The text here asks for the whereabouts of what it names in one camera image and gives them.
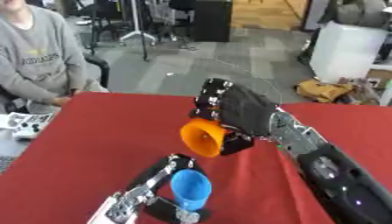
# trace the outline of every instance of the desk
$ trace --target desk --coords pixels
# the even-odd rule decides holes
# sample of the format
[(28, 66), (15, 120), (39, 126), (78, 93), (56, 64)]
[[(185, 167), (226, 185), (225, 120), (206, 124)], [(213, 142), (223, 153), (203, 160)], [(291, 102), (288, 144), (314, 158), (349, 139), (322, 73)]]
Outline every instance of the desk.
[[(331, 224), (272, 143), (203, 158), (181, 142), (192, 99), (83, 93), (0, 177), (0, 221), (83, 224), (107, 196), (170, 153), (195, 156), (213, 184), (208, 223)], [(284, 109), (342, 147), (392, 190), (392, 108), (292, 104)], [(160, 193), (171, 196), (169, 186)], [(142, 214), (138, 224), (160, 223)]]

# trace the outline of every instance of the orange cup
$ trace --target orange cup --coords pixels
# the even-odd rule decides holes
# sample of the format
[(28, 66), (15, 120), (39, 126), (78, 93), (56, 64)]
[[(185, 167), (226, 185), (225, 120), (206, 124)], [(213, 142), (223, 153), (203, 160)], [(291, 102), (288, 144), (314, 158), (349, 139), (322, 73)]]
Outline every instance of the orange cup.
[(213, 158), (221, 154), (226, 130), (218, 122), (195, 118), (181, 128), (180, 134), (189, 149), (201, 156)]

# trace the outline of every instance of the black cabinet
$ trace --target black cabinet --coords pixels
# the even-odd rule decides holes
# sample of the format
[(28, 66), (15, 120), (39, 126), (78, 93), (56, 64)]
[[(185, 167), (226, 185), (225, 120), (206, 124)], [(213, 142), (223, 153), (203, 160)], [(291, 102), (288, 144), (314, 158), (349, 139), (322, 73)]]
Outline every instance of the black cabinet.
[(228, 42), (233, 2), (196, 0), (194, 38), (196, 41)]

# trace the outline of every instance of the gray sweatshirt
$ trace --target gray sweatshirt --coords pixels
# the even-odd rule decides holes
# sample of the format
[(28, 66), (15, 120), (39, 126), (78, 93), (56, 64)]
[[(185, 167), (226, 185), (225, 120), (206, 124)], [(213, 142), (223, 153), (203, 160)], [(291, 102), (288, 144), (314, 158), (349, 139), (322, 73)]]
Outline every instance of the gray sweatshirt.
[(48, 103), (86, 85), (86, 62), (74, 33), (58, 13), (29, 6), (34, 25), (22, 30), (0, 14), (0, 85)]

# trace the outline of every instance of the blue cup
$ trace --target blue cup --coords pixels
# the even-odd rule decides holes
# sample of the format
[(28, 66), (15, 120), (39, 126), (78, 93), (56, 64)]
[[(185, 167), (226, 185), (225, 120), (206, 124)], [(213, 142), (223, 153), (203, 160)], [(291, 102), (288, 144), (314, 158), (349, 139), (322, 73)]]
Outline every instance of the blue cup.
[(186, 169), (178, 171), (171, 178), (171, 191), (174, 200), (183, 209), (201, 209), (211, 194), (211, 182), (198, 171)]

